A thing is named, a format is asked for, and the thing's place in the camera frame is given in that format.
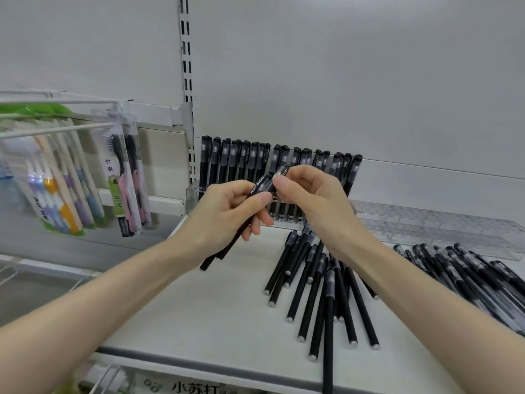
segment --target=toothbrush handle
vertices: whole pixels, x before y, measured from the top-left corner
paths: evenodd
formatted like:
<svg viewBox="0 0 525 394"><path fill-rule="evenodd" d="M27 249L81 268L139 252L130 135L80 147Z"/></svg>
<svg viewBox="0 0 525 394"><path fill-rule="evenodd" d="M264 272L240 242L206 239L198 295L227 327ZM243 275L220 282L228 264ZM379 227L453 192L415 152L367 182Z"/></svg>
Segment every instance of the toothbrush handle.
<svg viewBox="0 0 525 394"><path fill-rule="evenodd" d="M135 233L135 222L133 221L133 218L131 217L131 211L129 208L128 203L128 193L126 191L126 176L122 174L119 177L119 189L120 189L120 195L122 196L122 207L124 207L124 213L126 214L126 219L128 220L130 233Z"/></svg>
<svg viewBox="0 0 525 394"><path fill-rule="evenodd" d="M140 188L139 171L133 170L131 176L133 177L133 187L135 188L136 202L137 205L139 205L140 223L144 224L146 222L146 213L144 212L144 207L142 206L142 191Z"/></svg>

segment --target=acrylic pen holder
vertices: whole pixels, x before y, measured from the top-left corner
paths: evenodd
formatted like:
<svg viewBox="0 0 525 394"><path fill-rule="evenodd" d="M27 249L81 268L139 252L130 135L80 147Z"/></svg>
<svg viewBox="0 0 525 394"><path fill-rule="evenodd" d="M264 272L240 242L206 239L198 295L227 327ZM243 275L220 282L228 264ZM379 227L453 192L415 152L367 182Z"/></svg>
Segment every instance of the acrylic pen holder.
<svg viewBox="0 0 525 394"><path fill-rule="evenodd" d="M198 180L187 188L187 214L197 205L199 191ZM352 201L352 204L365 227L383 242L442 247L459 242L482 256L513 260L520 260L525 254L525 228L514 221L363 201ZM288 216L289 208L290 205L286 205L284 218L279 218L281 202L277 202L272 226L302 230L305 218L298 221L297 207Z"/></svg>

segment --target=shelf surface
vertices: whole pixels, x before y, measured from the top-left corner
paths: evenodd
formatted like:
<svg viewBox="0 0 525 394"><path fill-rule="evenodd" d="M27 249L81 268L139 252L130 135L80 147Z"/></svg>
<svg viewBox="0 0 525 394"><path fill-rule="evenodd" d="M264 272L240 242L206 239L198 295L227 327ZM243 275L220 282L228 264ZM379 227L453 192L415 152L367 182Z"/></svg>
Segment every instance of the shelf surface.
<svg viewBox="0 0 525 394"><path fill-rule="evenodd" d="M287 233L263 227L259 237L248 243L239 241L207 272L194 270L180 277L126 322L99 352L283 388L320 391L322 350L317 364L307 360L314 318L307 343L296 341L309 287L293 324L287 324L285 316L298 278L292 288L282 290L276 308L269 308L268 297L262 294ZM371 350L351 301L359 347L350 349L344 325L335 324L336 391L462 392L408 328L360 285L381 350Z"/></svg>

